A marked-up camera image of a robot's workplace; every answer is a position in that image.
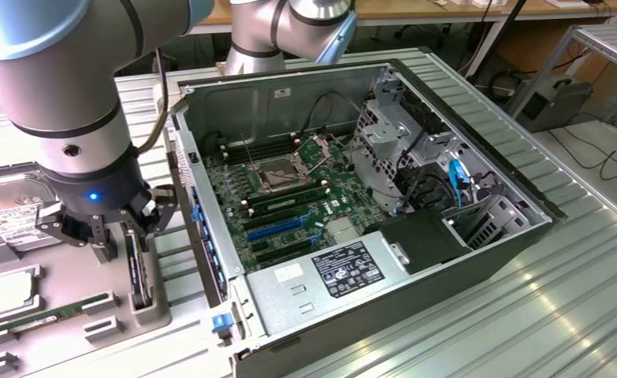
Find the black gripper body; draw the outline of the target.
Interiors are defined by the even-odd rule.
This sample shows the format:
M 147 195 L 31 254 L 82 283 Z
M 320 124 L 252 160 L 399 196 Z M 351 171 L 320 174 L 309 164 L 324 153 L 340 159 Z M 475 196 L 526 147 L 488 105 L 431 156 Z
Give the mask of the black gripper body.
M 151 200 L 138 163 L 138 149 L 129 147 L 103 169 L 65 174 L 42 168 L 69 215 L 89 217 L 114 213 L 130 206 L 141 211 Z

